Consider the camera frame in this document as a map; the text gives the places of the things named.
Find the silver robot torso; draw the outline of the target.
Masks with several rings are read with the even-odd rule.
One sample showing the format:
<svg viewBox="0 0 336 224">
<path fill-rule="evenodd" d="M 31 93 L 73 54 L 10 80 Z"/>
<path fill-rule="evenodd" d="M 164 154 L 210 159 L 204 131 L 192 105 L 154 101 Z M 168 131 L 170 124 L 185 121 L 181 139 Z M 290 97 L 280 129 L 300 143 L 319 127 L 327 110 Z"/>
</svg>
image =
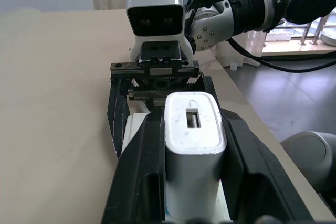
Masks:
<svg viewBox="0 0 336 224">
<path fill-rule="evenodd" d="M 280 144 L 336 217 L 336 135 L 304 131 Z"/>
</svg>

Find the white usb charger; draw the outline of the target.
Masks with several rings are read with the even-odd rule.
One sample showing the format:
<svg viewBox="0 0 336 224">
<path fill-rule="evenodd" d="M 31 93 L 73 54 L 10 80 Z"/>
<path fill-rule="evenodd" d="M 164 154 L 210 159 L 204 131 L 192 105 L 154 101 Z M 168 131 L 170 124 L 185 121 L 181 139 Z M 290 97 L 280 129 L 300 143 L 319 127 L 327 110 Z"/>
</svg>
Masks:
<svg viewBox="0 0 336 224">
<path fill-rule="evenodd" d="M 177 220 L 211 219 L 226 137 L 215 98 L 175 92 L 164 107 L 166 208 Z"/>
</svg>

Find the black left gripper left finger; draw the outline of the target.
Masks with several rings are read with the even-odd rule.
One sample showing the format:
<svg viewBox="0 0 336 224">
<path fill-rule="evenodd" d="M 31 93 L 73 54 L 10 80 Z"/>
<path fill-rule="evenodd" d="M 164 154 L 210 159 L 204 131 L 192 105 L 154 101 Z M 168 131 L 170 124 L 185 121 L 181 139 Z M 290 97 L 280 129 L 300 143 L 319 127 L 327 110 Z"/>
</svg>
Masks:
<svg viewBox="0 0 336 224">
<path fill-rule="evenodd" d="M 120 155 L 101 224 L 153 224 L 165 220 L 163 113 L 146 115 Z"/>
</svg>

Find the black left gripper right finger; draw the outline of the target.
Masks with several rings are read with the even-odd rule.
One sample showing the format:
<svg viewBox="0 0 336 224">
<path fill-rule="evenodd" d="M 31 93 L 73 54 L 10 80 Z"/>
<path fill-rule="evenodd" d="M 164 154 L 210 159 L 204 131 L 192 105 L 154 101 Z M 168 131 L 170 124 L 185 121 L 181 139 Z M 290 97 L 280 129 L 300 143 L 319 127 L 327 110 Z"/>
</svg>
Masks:
<svg viewBox="0 0 336 224">
<path fill-rule="evenodd" d="M 275 154 L 236 113 L 221 109 L 227 139 L 221 180 L 231 220 L 251 224 L 263 216 L 283 223 L 312 221 Z"/>
</svg>

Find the white power strip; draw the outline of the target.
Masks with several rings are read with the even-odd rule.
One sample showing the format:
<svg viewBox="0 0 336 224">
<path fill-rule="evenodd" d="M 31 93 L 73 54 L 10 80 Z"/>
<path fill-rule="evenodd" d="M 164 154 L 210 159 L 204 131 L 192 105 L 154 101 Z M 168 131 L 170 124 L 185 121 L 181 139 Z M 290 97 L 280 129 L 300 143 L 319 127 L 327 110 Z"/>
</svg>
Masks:
<svg viewBox="0 0 336 224">
<path fill-rule="evenodd" d="M 126 149 L 127 145 L 131 142 L 132 138 L 135 136 L 136 132 L 140 128 L 140 125 L 142 124 L 145 116 L 149 113 L 150 111 L 146 107 L 144 102 L 140 102 L 138 113 L 133 113 L 127 117 L 121 152 L 123 152 Z M 225 194 L 222 187 L 222 182 L 219 182 L 214 213 L 212 216 L 212 222 L 213 223 L 233 222 L 229 216 Z"/>
</svg>

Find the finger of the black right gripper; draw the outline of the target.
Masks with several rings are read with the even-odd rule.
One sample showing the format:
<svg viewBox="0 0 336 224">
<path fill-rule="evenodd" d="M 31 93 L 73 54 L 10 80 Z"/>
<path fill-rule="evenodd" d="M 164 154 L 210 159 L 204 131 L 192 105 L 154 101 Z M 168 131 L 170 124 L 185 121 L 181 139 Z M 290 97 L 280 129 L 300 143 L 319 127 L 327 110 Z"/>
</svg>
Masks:
<svg viewBox="0 0 336 224">
<path fill-rule="evenodd" d="M 108 103 L 108 122 L 115 152 L 121 154 L 124 130 L 130 109 L 127 102 L 127 90 L 130 83 L 122 79 L 111 79 Z"/>
<path fill-rule="evenodd" d="M 212 81 L 212 77 L 205 76 L 204 74 L 200 75 L 198 79 L 198 87 L 200 91 L 211 94 L 214 97 L 218 107 L 221 107 Z"/>
</svg>

